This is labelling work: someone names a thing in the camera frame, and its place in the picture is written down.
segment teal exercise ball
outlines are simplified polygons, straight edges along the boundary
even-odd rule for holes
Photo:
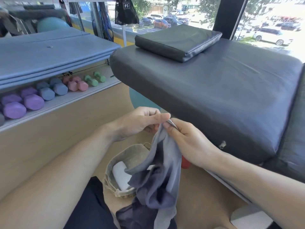
[[[150,108],[157,108],[161,110],[161,108],[156,105],[151,100],[147,99],[145,96],[141,95],[139,92],[135,91],[132,88],[129,88],[129,96],[130,100],[132,101],[132,105],[134,108],[137,107],[150,107]]]
[[[48,17],[38,21],[37,32],[47,32],[70,27],[63,19],[56,17]]]

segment woven basket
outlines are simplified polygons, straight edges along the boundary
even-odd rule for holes
[[[132,187],[126,191],[121,191],[112,173],[113,166],[116,163],[123,161],[127,169],[136,167],[146,159],[149,154],[149,150],[149,143],[135,144],[124,149],[122,152],[113,157],[108,163],[104,178],[104,184],[106,188],[108,188],[116,197],[129,198],[135,196],[135,188]]]

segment orange car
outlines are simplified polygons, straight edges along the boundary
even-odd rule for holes
[[[169,28],[170,24],[167,21],[165,21],[164,19],[156,19],[153,22],[153,27],[154,28],[161,28],[163,30],[163,29]]]

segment green dumbbell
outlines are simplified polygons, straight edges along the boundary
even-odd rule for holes
[[[92,79],[89,75],[85,76],[85,81],[91,84],[93,87],[96,87],[98,85],[98,81],[96,79]]]
[[[101,83],[106,82],[106,77],[101,75],[101,73],[99,73],[98,71],[95,71],[93,73],[94,77],[97,78]]]

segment left hand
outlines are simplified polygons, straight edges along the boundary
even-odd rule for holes
[[[157,108],[138,107],[132,112],[109,123],[113,140],[121,141],[141,131],[156,133],[159,125],[170,119],[169,113],[161,113]]]

